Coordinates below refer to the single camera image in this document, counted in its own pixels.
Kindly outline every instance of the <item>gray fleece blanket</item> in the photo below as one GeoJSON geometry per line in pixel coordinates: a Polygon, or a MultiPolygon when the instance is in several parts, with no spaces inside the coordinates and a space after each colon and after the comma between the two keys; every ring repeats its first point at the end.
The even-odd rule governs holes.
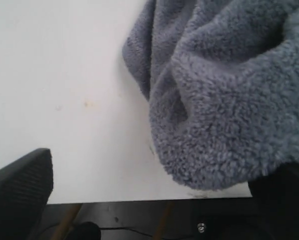
{"type": "Polygon", "coordinates": [[[217,190],[299,162],[299,0],[149,0],[123,58],[176,182],[217,190]]]}

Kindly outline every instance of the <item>white table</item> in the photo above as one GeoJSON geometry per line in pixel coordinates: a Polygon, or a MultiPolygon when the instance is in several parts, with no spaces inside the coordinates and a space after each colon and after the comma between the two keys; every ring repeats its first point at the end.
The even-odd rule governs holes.
{"type": "Polygon", "coordinates": [[[49,203],[249,197],[195,191],[153,155],[121,48],[145,0],[0,0],[0,168],[51,149],[49,203]]]}

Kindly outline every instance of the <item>floor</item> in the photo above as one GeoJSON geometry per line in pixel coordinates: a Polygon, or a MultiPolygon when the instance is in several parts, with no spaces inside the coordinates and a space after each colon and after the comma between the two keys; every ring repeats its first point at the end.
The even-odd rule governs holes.
{"type": "MultiPolygon", "coordinates": [[[[180,238],[191,234],[191,210],[193,201],[177,200],[165,229],[165,238],[180,238]]],[[[94,222],[101,228],[131,227],[140,232],[154,234],[167,201],[133,201],[86,203],[79,211],[74,224],[94,222]]],[[[36,235],[37,240],[49,240],[70,204],[46,206],[36,235]]],[[[149,240],[143,236],[126,230],[106,230],[102,232],[102,240],[149,240]]]]}

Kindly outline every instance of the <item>screw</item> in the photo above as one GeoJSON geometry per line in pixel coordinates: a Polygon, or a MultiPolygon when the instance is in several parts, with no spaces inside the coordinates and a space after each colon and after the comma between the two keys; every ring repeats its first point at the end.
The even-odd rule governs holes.
{"type": "Polygon", "coordinates": [[[199,224],[197,224],[197,230],[200,234],[204,233],[206,230],[205,223],[200,222],[199,224]]]}

